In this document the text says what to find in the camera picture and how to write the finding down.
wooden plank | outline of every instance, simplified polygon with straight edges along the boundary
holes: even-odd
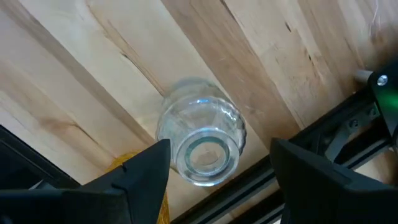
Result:
[[[395,0],[338,1],[347,23],[351,48],[357,51],[360,66],[377,70],[395,59],[398,16]]]
[[[33,17],[24,14],[26,13],[24,11],[20,11],[22,8],[12,8],[12,6],[16,6],[14,5],[15,2],[12,2],[12,4],[6,3],[10,2],[3,1],[1,3],[2,19],[0,26],[5,32],[1,33],[0,61],[2,61],[4,70],[15,74],[15,77],[11,74],[7,76],[4,74],[4,80],[7,81],[1,88],[4,94],[23,110],[32,113],[33,118],[41,119],[37,121],[41,125],[37,128],[52,131],[52,134],[61,138],[62,141],[68,141],[68,144],[75,150],[81,144],[77,148],[86,150],[85,152],[80,151],[81,156],[88,154],[93,156],[95,152],[98,155],[97,162],[95,162],[96,166],[100,167],[102,172],[114,157],[133,150],[145,149],[148,146],[147,139],[141,139],[140,136],[136,136],[129,129],[128,125],[124,123],[126,120],[121,120],[120,114],[115,114],[115,109],[117,111],[118,108],[112,107],[110,109],[109,104],[99,100],[93,92],[86,89],[86,86],[83,86],[75,78],[77,76],[84,78],[85,75],[89,75],[86,70],[73,57],[67,57],[68,54],[62,46],[57,46],[57,42],[44,28],[40,28],[40,24],[36,23]],[[27,32],[27,30],[35,28],[37,28],[36,32],[40,35],[39,37],[44,38],[41,40],[45,40],[47,47],[54,47],[52,50],[55,54],[60,58],[64,57],[65,60],[59,61],[54,54],[51,54],[53,52],[50,53],[37,41],[38,36],[33,37],[30,32]],[[22,92],[11,91],[10,88],[6,88],[7,85],[15,82],[14,79],[16,78],[18,83],[23,83],[24,88],[18,87],[18,90]],[[107,93],[102,93],[101,99],[107,99],[105,96]],[[24,95],[35,96],[32,100],[37,102],[38,105],[45,102],[51,102],[53,105],[47,103],[43,107],[34,107],[35,103],[29,103]],[[51,116],[46,118],[41,117],[41,114]],[[65,164],[57,160],[52,160],[52,162],[58,166]],[[85,173],[81,170],[84,169],[83,166],[62,167],[62,169],[69,171],[70,174]],[[85,183],[96,176],[98,175],[84,176],[84,178],[80,176],[79,181]]]
[[[273,0],[226,1],[296,122],[304,128],[344,98],[337,81],[317,70],[300,33],[284,14],[290,12],[280,4]]]
[[[224,1],[163,3],[266,145],[299,131]]]
[[[348,27],[337,1],[301,1],[299,5],[311,34],[345,96],[357,88],[353,73],[360,68],[357,52],[346,35]]]
[[[397,170],[398,163],[396,153],[387,151],[376,156],[355,171],[382,183],[395,185],[397,182]]]
[[[94,82],[137,121],[136,126],[141,126],[154,138],[163,98],[126,54],[109,40],[86,2],[20,2],[90,73]]]

glass jar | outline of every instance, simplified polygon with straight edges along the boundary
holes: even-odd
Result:
[[[238,166],[246,142],[240,112],[213,83],[189,78],[165,96],[156,138],[170,139],[172,164],[199,186],[227,179]]]

screw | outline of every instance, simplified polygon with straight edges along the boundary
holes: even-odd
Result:
[[[372,109],[369,110],[369,113],[368,113],[369,116],[373,117],[373,116],[375,116],[376,114],[377,114],[377,113],[376,113],[376,109],[372,108]]]
[[[387,75],[381,75],[379,79],[377,80],[377,85],[378,86],[384,86],[388,82],[388,77]]]
[[[323,144],[324,145],[329,145],[329,143],[331,143],[331,138],[330,137],[325,137],[325,138],[323,138]]]
[[[350,128],[357,128],[359,126],[358,120],[354,119],[349,122],[349,127]]]

wooden surface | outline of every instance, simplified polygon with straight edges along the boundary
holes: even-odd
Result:
[[[84,184],[154,142],[160,102],[185,77],[241,110],[238,175],[358,88],[397,52],[397,0],[0,0],[0,122]],[[358,172],[392,180],[393,153]],[[220,186],[170,170],[175,218]],[[223,217],[228,223],[277,184]]]

